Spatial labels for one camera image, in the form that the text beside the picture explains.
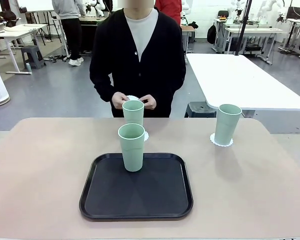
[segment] black pole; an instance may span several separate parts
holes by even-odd
[[[246,7],[245,15],[243,16],[243,19],[242,19],[242,29],[241,29],[240,37],[239,37],[239,40],[238,40],[237,46],[236,46],[236,51],[235,51],[236,56],[238,56],[239,52],[240,52],[242,39],[244,38],[245,29],[246,29],[247,22],[248,22],[248,19],[249,19],[251,4],[252,4],[252,0],[248,0],[248,6]]]

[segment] person in gray hoodie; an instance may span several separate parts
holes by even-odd
[[[84,59],[80,56],[82,28],[79,16],[86,16],[82,0],[52,0],[56,14],[59,15],[71,51],[69,64],[80,66]]]

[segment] white shirt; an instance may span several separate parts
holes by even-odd
[[[125,17],[138,52],[139,62],[141,61],[142,53],[146,49],[152,34],[154,33],[158,16],[158,11],[153,8],[150,14],[143,19],[134,20],[127,16]]]

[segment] person in red shirt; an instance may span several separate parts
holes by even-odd
[[[178,25],[181,23],[182,2],[181,0],[155,0],[155,6],[160,12],[173,18]]]

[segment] white sneaker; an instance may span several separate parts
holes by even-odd
[[[77,60],[72,60],[72,59],[70,59],[70,60],[69,60],[69,64],[70,64],[71,66],[79,67],[79,66],[81,65],[81,62],[79,62],[78,59],[77,59]]]
[[[79,63],[81,63],[81,64],[85,61],[83,57],[80,57],[80,58],[78,58],[77,60],[78,60]]]

